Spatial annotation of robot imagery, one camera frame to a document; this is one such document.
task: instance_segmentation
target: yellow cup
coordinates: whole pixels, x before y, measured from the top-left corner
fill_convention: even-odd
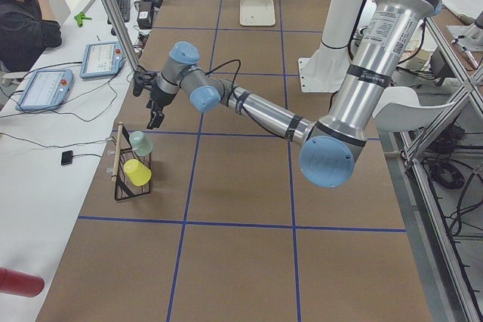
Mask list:
[[[151,180],[151,170],[136,158],[127,160],[122,169],[135,186],[143,186]]]

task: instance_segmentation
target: red cylinder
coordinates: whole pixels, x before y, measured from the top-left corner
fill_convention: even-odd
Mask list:
[[[0,293],[35,297],[44,289],[44,285],[40,277],[0,267]]]

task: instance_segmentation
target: brown table surface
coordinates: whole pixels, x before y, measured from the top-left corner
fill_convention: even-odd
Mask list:
[[[240,59],[242,87],[315,120],[330,94],[301,93],[297,59],[330,0],[273,1],[273,27],[244,28],[239,0],[165,0],[143,65],[190,41],[205,70]],[[127,129],[146,130],[147,97],[126,97]],[[350,181],[321,189],[247,118],[181,92],[165,114],[150,194],[114,200],[106,148],[38,321],[431,320],[374,124]]]

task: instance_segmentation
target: keyboard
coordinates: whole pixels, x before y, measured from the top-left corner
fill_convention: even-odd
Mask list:
[[[131,18],[131,0],[115,0],[115,2],[118,3],[123,21],[127,23]]]

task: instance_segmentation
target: small black device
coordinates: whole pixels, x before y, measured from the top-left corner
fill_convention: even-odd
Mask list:
[[[443,84],[445,78],[456,77],[439,48],[436,48],[432,53],[429,64],[431,66],[432,74],[435,76],[435,78],[440,78],[440,80],[435,83],[435,85],[438,87]]]
[[[152,2],[140,2],[137,13],[137,25],[140,29],[151,29],[154,9]]]
[[[64,152],[62,152],[62,158],[60,159],[60,164],[62,166],[69,165],[69,164],[72,163],[73,158],[74,158],[74,151],[73,150],[64,151]]]

